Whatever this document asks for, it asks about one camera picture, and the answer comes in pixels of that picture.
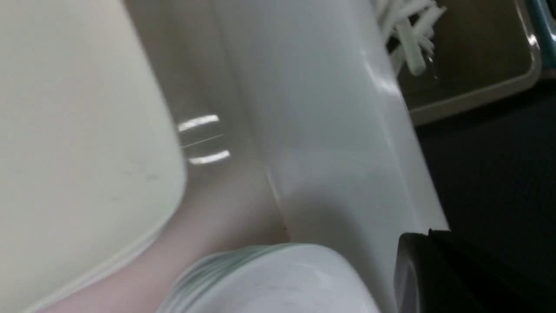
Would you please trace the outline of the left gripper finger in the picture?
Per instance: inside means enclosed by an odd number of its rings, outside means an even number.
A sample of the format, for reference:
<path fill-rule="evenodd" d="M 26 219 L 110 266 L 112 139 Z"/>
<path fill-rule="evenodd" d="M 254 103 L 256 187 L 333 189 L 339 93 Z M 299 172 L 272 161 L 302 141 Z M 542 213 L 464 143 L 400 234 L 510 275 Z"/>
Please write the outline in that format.
<path fill-rule="evenodd" d="M 403 233 L 394 274 L 398 313 L 553 313 L 555 291 L 449 230 Z"/>

